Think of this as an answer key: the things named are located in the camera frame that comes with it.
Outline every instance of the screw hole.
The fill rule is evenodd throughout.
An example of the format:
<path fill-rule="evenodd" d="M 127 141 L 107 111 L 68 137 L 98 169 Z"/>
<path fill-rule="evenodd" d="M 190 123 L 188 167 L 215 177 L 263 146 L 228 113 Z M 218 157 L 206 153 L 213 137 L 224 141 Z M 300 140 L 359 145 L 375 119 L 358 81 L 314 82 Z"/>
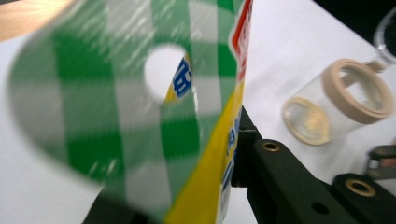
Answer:
<path fill-rule="evenodd" d="M 327 206 L 323 203 L 312 203 L 311 206 L 317 213 L 320 213 L 322 215 L 328 215 L 330 212 L 329 208 L 327 208 Z"/>
<path fill-rule="evenodd" d="M 262 148 L 268 151 L 279 151 L 280 147 L 274 143 L 264 143 L 262 144 Z"/>
<path fill-rule="evenodd" d="M 363 197 L 375 196 L 375 189 L 371 185 L 369 185 L 359 179 L 348 179 L 346 181 L 346 186 L 351 191 L 353 191 Z"/>
<path fill-rule="evenodd" d="M 352 184 L 352 187 L 355 188 L 355 189 L 357 189 L 357 190 L 364 191 L 364 192 L 368 192 L 368 191 L 369 191 L 369 189 L 367 189 L 367 187 L 365 187 L 365 186 L 364 186 L 363 184 L 361 184 L 361 183 L 353 183 L 353 184 Z"/>

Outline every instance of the jar lid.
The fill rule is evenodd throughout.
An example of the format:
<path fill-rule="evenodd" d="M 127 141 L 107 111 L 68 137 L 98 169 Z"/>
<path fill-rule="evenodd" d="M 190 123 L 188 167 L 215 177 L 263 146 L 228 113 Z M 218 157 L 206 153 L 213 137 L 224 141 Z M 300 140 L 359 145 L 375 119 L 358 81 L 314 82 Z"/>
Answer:
<path fill-rule="evenodd" d="M 322 73 L 323 89 L 332 103 L 347 117 L 362 124 L 387 118 L 392 111 L 392 96 L 374 68 L 350 59 L 340 59 Z M 364 100 L 348 88 L 358 84 Z"/>

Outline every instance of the red label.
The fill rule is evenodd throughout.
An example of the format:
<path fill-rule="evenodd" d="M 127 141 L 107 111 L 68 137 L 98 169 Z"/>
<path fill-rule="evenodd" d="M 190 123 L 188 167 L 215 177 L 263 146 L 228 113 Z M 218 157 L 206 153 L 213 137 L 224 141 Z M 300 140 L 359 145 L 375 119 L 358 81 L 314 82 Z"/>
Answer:
<path fill-rule="evenodd" d="M 235 29 L 235 34 L 233 34 L 233 48 L 235 49 L 238 61 L 238 82 L 245 77 L 247 69 L 251 5 L 252 0 L 247 0 L 245 2 Z"/>

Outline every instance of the blurry object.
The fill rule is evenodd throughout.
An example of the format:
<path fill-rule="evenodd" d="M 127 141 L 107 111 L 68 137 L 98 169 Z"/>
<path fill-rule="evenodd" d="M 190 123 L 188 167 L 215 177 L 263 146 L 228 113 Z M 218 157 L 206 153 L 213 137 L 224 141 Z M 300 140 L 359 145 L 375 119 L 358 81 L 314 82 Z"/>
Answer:
<path fill-rule="evenodd" d="M 299 140 L 321 145 L 391 114 L 392 96 L 377 63 L 338 60 L 295 93 L 283 119 Z"/>
<path fill-rule="evenodd" d="M 396 198 L 374 180 L 343 174 L 331 185 L 321 182 L 285 145 L 262 139 L 245 108 L 237 147 L 231 182 L 234 188 L 247 188 L 247 198 L 259 224 L 396 223 Z M 153 222 L 101 193 L 83 223 Z"/>
<path fill-rule="evenodd" d="M 40 151 L 105 185 L 112 201 L 161 223 L 221 222 L 251 7 L 251 0 L 77 1 L 15 60 L 12 112 Z M 165 102 L 147 69 L 163 48 L 186 54 L 172 67 Z"/>
<path fill-rule="evenodd" d="M 380 146 L 370 151 L 365 174 L 374 180 L 396 178 L 396 146 Z"/>
<path fill-rule="evenodd" d="M 378 24 L 375 31 L 375 46 L 379 58 L 386 64 L 396 63 L 396 7 Z"/>
<path fill-rule="evenodd" d="M 16 2 L 16 1 L 21 1 L 21 0 L 0 0 L 0 5 L 3 5 L 6 3 L 11 3 L 11 2 Z"/>
<path fill-rule="evenodd" d="M 20 0 L 0 5 L 0 41 L 43 27 L 72 2 L 73 0 Z"/>

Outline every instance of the beige rubber ring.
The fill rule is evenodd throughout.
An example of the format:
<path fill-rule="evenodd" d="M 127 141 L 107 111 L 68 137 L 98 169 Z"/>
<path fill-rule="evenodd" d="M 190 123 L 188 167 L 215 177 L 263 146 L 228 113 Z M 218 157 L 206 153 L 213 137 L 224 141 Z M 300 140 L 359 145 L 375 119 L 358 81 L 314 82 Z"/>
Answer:
<path fill-rule="evenodd" d="M 362 77 L 367 78 L 377 87 L 383 100 L 382 108 L 374 110 L 360 104 L 348 91 L 347 86 L 353 84 L 353 80 L 347 77 L 341 78 L 340 70 L 350 68 L 358 71 Z M 387 85 L 367 65 L 350 59 L 340 59 L 324 70 L 322 84 L 326 95 L 332 103 L 347 117 L 362 124 L 371 124 L 387 118 L 392 111 L 392 96 Z"/>

